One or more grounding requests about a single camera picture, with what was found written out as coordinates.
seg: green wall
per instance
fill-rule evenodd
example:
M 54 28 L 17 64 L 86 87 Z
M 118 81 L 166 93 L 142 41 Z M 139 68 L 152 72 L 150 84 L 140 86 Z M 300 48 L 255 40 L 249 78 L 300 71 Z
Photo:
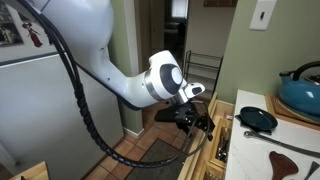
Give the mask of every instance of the green wall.
M 278 0 L 268 29 L 252 31 L 256 2 L 238 1 L 217 84 L 227 102 L 235 102 L 237 89 L 276 93 L 279 72 L 320 60 L 320 1 Z
M 129 42 L 125 16 L 125 0 L 111 0 L 114 13 L 114 28 L 109 42 L 111 61 L 126 76 L 132 76 L 129 53 Z M 141 111 L 133 111 L 119 101 L 119 109 L 123 127 L 139 133 L 142 127 Z

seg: pot lid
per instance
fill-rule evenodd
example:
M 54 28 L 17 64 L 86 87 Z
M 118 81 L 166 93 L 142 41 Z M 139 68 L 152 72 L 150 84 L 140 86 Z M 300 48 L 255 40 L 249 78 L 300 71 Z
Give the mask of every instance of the pot lid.
M 320 75 L 316 75 L 316 76 L 307 76 L 305 77 L 306 81 L 309 81 L 315 85 L 320 86 Z

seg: kettle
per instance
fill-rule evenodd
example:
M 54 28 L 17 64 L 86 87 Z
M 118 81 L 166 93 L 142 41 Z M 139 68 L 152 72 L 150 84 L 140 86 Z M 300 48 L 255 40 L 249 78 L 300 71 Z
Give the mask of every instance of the kettle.
M 320 117 L 320 74 L 300 78 L 302 72 L 317 66 L 320 67 L 320 61 L 305 64 L 295 71 L 281 72 L 279 98 L 294 110 Z

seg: metal rack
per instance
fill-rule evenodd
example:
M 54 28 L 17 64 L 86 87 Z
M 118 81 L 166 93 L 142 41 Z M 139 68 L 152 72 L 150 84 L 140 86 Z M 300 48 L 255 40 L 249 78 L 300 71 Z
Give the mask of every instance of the metal rack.
M 188 82 L 202 83 L 206 90 L 201 95 L 210 99 L 215 92 L 223 57 L 188 51 L 183 61 L 182 73 Z

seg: rug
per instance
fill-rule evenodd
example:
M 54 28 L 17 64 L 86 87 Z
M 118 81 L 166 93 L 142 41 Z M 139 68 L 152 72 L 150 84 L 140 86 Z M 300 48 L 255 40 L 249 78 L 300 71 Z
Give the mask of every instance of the rug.
M 152 162 L 163 159 L 168 159 L 173 157 L 176 153 L 178 153 L 178 149 L 171 146 L 170 144 L 157 139 L 149 150 L 145 153 L 140 161 L 143 162 Z M 144 179 L 152 179 L 152 180 L 176 180 L 179 177 L 180 171 L 182 169 L 183 161 L 176 161 L 167 166 L 159 167 L 159 168 L 151 168 L 151 169 L 142 169 L 142 168 L 134 168 L 126 180 L 144 180 Z

